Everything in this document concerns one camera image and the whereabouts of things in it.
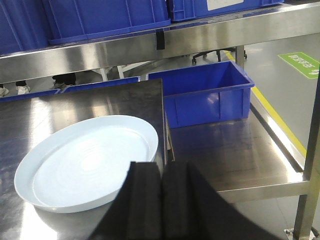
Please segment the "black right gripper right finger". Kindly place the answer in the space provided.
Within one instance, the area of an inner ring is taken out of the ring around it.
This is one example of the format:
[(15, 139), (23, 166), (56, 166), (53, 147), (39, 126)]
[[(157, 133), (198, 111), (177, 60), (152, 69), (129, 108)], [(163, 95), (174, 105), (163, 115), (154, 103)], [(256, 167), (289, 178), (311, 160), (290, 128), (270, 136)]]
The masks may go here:
[(166, 240), (276, 240), (225, 201), (195, 165), (172, 161), (162, 176)]

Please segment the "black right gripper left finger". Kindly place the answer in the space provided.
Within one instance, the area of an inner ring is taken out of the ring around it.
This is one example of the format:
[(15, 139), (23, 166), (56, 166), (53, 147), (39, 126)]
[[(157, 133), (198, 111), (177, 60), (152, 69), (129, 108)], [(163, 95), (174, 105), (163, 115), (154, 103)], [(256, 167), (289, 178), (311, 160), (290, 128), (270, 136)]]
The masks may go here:
[(91, 240), (161, 240), (161, 176), (155, 162), (131, 162)]

